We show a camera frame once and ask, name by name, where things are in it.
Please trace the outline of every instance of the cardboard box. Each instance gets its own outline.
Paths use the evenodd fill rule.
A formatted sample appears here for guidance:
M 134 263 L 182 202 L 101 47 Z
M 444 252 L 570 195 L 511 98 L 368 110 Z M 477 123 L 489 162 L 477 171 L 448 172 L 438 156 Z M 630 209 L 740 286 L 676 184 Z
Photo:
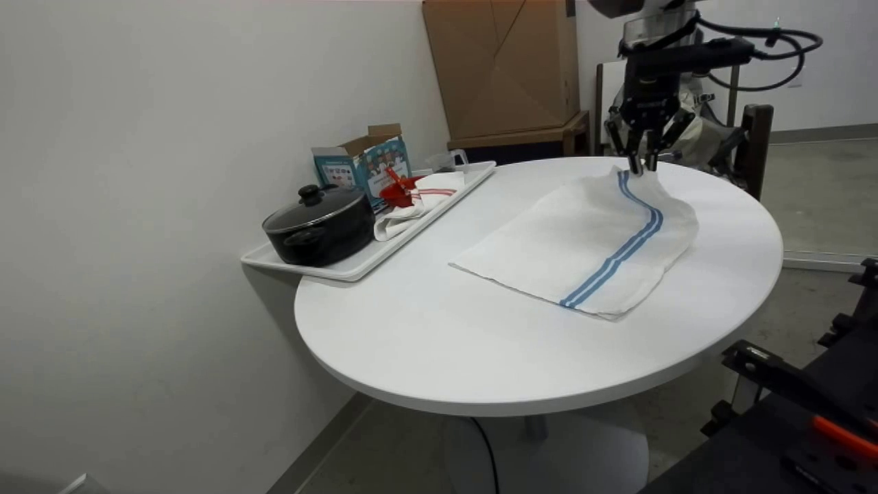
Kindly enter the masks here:
M 453 139 L 565 127 L 580 112 L 574 0 L 422 0 Z
M 388 167 L 412 175 L 405 143 L 397 123 L 368 127 L 366 136 L 334 149 L 314 149 L 322 187 L 359 187 L 373 212 L 383 212 L 381 189 L 393 184 Z

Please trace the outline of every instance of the table leg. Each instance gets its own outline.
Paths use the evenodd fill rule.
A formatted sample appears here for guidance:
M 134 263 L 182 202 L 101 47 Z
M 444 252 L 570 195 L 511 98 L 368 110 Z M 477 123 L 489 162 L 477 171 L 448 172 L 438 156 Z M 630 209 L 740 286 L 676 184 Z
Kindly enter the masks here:
M 629 494 L 647 481 L 647 440 L 630 407 L 528 418 L 525 433 L 521 418 L 480 423 L 497 455 L 501 494 Z M 448 426 L 441 460 L 455 494 L 493 492 L 489 453 L 473 420 Z

